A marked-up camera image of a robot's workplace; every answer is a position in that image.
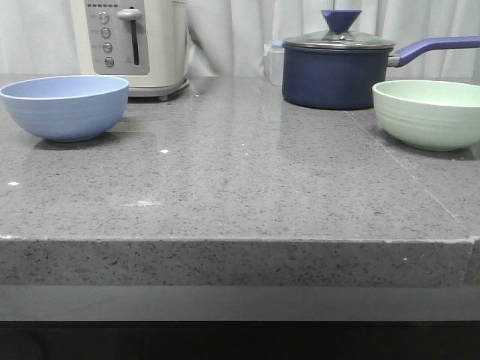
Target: blue bowl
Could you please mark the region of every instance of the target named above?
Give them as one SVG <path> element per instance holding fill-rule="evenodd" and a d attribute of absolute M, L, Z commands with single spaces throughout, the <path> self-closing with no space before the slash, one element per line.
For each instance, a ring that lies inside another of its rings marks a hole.
<path fill-rule="evenodd" d="M 75 142 L 102 134 L 122 118 L 128 86 L 114 76 L 53 76 L 6 85 L 0 98 L 23 130 Z"/>

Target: lid knob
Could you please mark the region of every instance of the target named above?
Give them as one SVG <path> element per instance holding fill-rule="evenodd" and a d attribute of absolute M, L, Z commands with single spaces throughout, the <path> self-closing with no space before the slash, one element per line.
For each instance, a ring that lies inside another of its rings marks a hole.
<path fill-rule="evenodd" d="M 328 27 L 335 34 L 348 31 L 359 17 L 361 10 L 321 10 Z"/>

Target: white toaster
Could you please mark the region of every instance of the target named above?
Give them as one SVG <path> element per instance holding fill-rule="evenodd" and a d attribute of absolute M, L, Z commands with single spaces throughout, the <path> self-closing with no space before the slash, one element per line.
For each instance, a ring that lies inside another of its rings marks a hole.
<path fill-rule="evenodd" d="M 181 0 L 70 0 L 82 74 L 122 77 L 130 96 L 160 97 L 188 84 Z"/>

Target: mint green bowl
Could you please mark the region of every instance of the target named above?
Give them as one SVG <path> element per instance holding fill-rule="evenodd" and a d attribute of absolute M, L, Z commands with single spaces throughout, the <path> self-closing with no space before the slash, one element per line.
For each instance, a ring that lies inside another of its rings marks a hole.
<path fill-rule="evenodd" d="M 449 151 L 480 142 L 480 86 L 395 80 L 373 86 L 380 125 L 418 149 Z"/>

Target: pot lid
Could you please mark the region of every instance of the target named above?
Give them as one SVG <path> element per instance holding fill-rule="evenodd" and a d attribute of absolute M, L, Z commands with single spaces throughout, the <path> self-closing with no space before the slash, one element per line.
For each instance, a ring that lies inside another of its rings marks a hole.
<path fill-rule="evenodd" d="M 395 43 L 358 31 L 348 31 L 361 10 L 322 10 L 329 30 L 312 32 L 283 40 L 284 45 L 333 50 L 393 49 Z"/>

